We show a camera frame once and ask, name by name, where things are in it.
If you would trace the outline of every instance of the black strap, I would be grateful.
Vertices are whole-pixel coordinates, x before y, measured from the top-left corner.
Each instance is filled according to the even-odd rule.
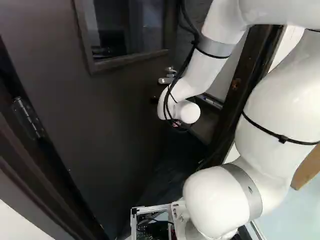
[[[320,33],[320,30],[309,29],[309,28],[307,28],[307,30],[309,30],[309,31],[311,31],[311,32],[316,32],[316,33]]]
[[[206,55],[206,56],[208,56],[208,57],[210,57],[210,58],[214,58],[214,59],[227,59],[227,58],[230,57],[230,55],[229,55],[229,56],[215,56],[215,55],[209,54],[209,53],[201,50],[201,49],[198,47],[198,42],[199,42],[199,41],[196,41],[196,40],[195,40],[195,41],[191,41],[191,43],[194,45],[195,49],[197,49],[200,53],[202,53],[202,54],[204,54],[204,55]]]
[[[299,144],[299,145],[317,145],[318,143],[320,143],[320,141],[315,141],[315,142],[298,141],[298,140],[291,139],[285,135],[277,134],[273,131],[270,131],[270,130],[264,128],[263,126],[260,126],[256,122],[252,121],[243,111],[242,111],[242,115],[245,118],[245,120],[247,120],[249,123],[251,123],[257,129],[260,129],[261,131],[265,132],[266,134],[269,134],[269,135],[277,138],[279,140],[279,142],[282,144],[289,142],[289,143]]]

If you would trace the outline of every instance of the glass pane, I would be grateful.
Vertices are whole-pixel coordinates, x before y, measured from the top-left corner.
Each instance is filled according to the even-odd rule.
[[[164,0],[82,0],[93,58],[163,49]]]

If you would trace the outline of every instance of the door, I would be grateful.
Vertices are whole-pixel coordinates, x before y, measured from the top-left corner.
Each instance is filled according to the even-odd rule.
[[[120,10],[129,11],[127,23],[137,24],[159,14],[150,9],[150,3],[157,2],[163,19],[150,24],[160,24],[161,31],[145,24],[122,30],[125,20],[116,20],[113,11],[105,15],[113,14],[109,20],[117,26],[99,28],[104,13],[92,18],[96,23],[87,23],[79,0],[3,0],[0,34],[63,165],[114,239],[142,194],[164,141],[163,123],[150,98],[170,65],[176,3],[94,0],[88,8],[97,14],[101,8],[96,4],[101,2],[110,4],[104,6],[109,10],[119,2]],[[143,19],[135,18],[135,13],[143,13]],[[90,24],[98,32],[91,34]],[[155,36],[161,40],[150,41]],[[100,41],[100,47],[94,41]]]

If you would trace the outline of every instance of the metal frame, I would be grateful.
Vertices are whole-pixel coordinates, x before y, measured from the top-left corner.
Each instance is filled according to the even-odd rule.
[[[221,165],[234,141],[234,133],[247,99],[268,73],[284,33],[283,25],[255,25],[249,30],[229,91],[215,127],[208,164]]]
[[[168,212],[171,213],[170,204],[156,205],[156,206],[139,206],[131,209],[130,225],[131,225],[131,240],[137,240],[137,216],[149,214],[154,212]]]
[[[163,47],[164,49],[135,53],[125,56],[113,57],[110,59],[95,62],[89,41],[88,28],[86,24],[85,12],[82,0],[73,0],[74,9],[77,17],[78,29],[80,40],[84,52],[85,61],[91,74],[95,74],[104,70],[112,69],[115,67],[135,63],[137,61],[147,60],[150,58],[165,56],[169,54],[169,50],[175,45],[176,32],[177,32],[177,1],[176,0],[163,0],[164,1],[164,16],[163,16]]]

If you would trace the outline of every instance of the black cable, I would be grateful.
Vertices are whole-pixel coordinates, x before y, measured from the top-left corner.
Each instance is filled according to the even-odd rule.
[[[308,141],[299,141],[299,140],[294,140],[291,139],[285,135],[281,135],[281,134],[277,134],[273,131],[270,131],[269,129],[266,129],[265,127],[259,125],[258,123],[252,121],[246,114],[244,111],[242,111],[242,115],[244,117],[245,120],[247,120],[250,124],[252,124],[253,126],[255,126],[257,129],[265,132],[266,134],[269,134],[272,137],[275,137],[279,140],[280,143],[285,144],[286,142],[292,143],[292,144],[299,144],[299,145],[307,145],[307,146],[311,146],[311,145],[317,145],[318,143],[320,143],[320,141],[313,141],[313,142],[308,142]]]
[[[173,127],[173,124],[175,125],[175,127],[173,127],[173,129],[177,130],[179,133],[185,133],[189,130],[188,127],[182,127],[181,123],[177,122],[171,115],[170,110],[169,110],[169,96],[173,99],[173,101],[175,103],[178,103],[174,96],[172,95],[171,91],[173,89],[173,87],[177,84],[177,82],[179,81],[179,79],[181,78],[182,74],[185,72],[189,62],[191,61],[193,52],[195,50],[195,48],[197,47],[198,40],[200,37],[200,32],[198,31],[198,29],[194,26],[194,24],[192,23],[191,19],[189,18],[188,12],[186,10],[186,2],[185,0],[180,0],[180,11],[185,19],[185,21],[187,22],[187,24],[189,25],[190,28],[188,28],[187,26],[184,26],[181,22],[181,19],[179,19],[179,25],[186,31],[188,31],[189,33],[193,34],[194,37],[194,41],[193,41],[193,46],[187,56],[187,58],[185,59],[185,61],[183,62],[181,68],[179,69],[178,73],[176,74],[174,80],[172,81],[171,85],[168,86],[168,90],[164,96],[164,100],[163,100],[163,115],[164,118],[166,120],[166,122]]]
[[[199,30],[195,27],[195,25],[193,24],[193,22],[191,21],[187,8],[186,8],[186,0],[180,0],[180,8],[181,8],[181,12],[182,15],[185,19],[185,21],[188,23],[188,25],[190,26],[190,28],[192,29],[192,31],[195,33],[196,35],[196,40],[199,39],[200,36],[200,32]]]

